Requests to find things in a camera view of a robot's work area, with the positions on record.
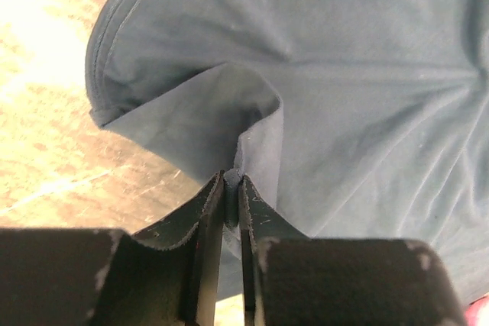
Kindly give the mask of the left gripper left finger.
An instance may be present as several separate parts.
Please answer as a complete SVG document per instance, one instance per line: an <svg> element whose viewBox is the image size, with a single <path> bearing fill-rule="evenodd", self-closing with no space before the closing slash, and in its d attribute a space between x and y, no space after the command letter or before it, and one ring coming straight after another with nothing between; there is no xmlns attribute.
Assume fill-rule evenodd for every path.
<svg viewBox="0 0 489 326"><path fill-rule="evenodd" d="M115 228L4 228L3 325L211 325L222 248L221 173L166 217Z"/></svg>

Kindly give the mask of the slate blue t shirt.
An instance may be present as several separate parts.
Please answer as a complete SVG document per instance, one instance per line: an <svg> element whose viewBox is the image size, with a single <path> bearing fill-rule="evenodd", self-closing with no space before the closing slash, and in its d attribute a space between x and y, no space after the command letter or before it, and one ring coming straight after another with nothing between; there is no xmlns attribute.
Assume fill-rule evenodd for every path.
<svg viewBox="0 0 489 326"><path fill-rule="evenodd" d="M488 0L108 0L94 122L311 237L408 237L488 291Z"/></svg>

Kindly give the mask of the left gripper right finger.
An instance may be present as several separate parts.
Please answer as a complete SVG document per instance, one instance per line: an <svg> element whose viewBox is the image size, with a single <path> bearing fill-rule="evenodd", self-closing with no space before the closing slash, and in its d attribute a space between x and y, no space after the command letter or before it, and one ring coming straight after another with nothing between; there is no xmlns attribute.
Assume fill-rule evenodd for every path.
<svg viewBox="0 0 489 326"><path fill-rule="evenodd" d="M238 217L247 325L463 325L436 252L411 239L312 239L244 177Z"/></svg>

